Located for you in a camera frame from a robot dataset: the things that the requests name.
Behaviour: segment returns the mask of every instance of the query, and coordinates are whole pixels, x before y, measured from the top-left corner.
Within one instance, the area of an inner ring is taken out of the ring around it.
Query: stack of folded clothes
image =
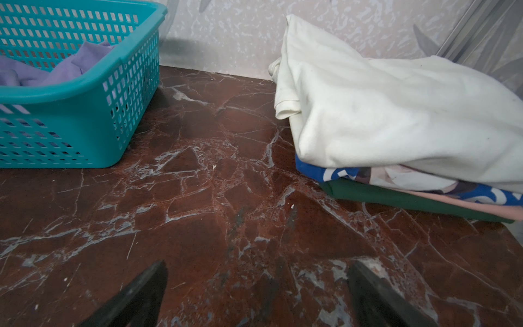
[[[287,17],[276,117],[296,167],[334,198],[487,221],[523,220],[523,102],[432,56],[367,59]]]

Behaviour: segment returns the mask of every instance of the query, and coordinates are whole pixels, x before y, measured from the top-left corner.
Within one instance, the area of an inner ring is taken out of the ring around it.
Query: green folded cloth
[[[320,186],[327,194],[335,199],[378,203],[402,209],[442,213],[445,215],[454,215],[473,220],[507,223],[514,222],[512,220],[501,218],[490,213],[462,208],[455,205],[394,191],[388,188],[354,182],[346,178],[339,178],[334,181],[320,183]]]

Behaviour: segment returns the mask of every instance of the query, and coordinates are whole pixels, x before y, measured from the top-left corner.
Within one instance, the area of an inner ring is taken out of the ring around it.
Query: basket rim
[[[93,68],[82,76],[60,84],[48,86],[0,86],[0,103],[2,104],[37,104],[63,100],[84,93],[105,81],[107,74],[112,73],[138,50],[142,41],[152,34],[165,19],[167,7],[155,3],[134,0],[93,0],[136,4],[155,8],[149,17],[132,33],[127,35],[116,47],[103,57]]]

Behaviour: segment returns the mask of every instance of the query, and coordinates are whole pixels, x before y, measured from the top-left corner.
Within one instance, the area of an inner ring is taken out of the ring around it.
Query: black pointed object
[[[437,327],[361,262],[347,274],[361,327]]]
[[[157,261],[79,327],[156,327],[166,286],[167,267]]]

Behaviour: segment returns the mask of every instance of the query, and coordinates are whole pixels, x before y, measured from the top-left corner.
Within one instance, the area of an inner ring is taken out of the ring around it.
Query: blue fabric
[[[361,168],[354,168],[354,167],[348,167],[348,168],[321,168],[318,166],[314,166],[308,163],[304,163],[301,161],[298,156],[295,156],[296,158],[296,169],[302,173],[303,175],[314,179],[315,181],[319,183],[333,181],[338,178],[349,178],[352,180],[356,180],[356,177],[358,176],[358,173],[361,172]],[[470,182],[460,182],[460,183],[466,183],[467,185],[467,191],[458,191],[459,187],[457,187],[455,190],[443,193],[440,190],[431,190],[431,191],[424,191],[425,193],[436,193],[436,194],[442,194],[451,196],[455,199],[460,199],[468,202],[475,202],[475,203],[483,203],[483,204],[499,204],[504,206],[523,206],[523,197],[521,194],[508,192],[505,190],[500,190],[495,187],[478,184],[478,183],[470,183]]]

